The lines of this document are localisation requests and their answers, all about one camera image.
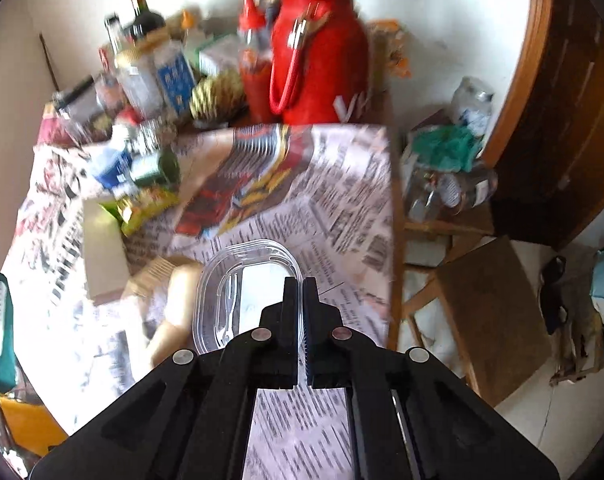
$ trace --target red cap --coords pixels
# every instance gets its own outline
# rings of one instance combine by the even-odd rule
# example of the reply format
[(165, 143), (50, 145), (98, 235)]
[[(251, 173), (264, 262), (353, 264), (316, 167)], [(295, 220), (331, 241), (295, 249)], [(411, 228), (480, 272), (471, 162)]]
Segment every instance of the red cap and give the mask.
[(255, 6), (255, 0), (244, 0), (244, 8), (239, 17), (240, 30), (266, 27), (264, 13)]

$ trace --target dark glass bottle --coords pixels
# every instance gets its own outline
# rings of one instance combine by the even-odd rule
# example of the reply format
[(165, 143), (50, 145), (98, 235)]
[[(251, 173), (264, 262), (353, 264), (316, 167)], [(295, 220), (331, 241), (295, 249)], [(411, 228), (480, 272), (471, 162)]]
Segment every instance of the dark glass bottle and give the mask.
[(130, 26), (130, 35), (134, 41), (144, 38), (152, 30), (163, 27), (164, 18), (157, 12), (149, 10), (146, 0), (131, 0), (136, 18)]

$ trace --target wooden door frame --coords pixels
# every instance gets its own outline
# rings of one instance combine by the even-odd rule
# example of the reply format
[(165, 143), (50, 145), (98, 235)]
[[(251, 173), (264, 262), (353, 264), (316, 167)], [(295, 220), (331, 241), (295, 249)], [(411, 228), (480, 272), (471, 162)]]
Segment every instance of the wooden door frame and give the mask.
[(511, 139), (511, 135), (518, 126), (538, 76), (546, 45), (552, 6), (553, 0), (530, 0), (527, 29), (511, 88), (493, 132), (482, 152), (482, 160), (491, 168), (494, 168), (497, 164), (509, 139)]

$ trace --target red thermos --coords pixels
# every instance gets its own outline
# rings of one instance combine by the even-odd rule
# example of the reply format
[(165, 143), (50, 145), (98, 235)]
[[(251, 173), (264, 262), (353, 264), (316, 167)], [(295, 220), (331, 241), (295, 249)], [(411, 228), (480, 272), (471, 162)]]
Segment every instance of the red thermos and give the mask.
[(282, 0), (273, 26), (271, 111), (285, 124), (357, 120), (368, 97), (368, 39), (353, 0)]

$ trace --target transparent plastic tray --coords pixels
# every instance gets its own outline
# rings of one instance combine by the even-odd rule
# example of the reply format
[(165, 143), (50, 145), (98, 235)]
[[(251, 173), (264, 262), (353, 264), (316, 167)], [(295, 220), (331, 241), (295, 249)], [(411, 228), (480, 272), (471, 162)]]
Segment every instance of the transparent plastic tray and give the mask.
[[(265, 306), (282, 301), (284, 279), (302, 283), (293, 256), (272, 240), (254, 240), (221, 251), (202, 270), (193, 316), (199, 354), (224, 348), (236, 335), (260, 324)], [(298, 341), (302, 341), (298, 304)]]

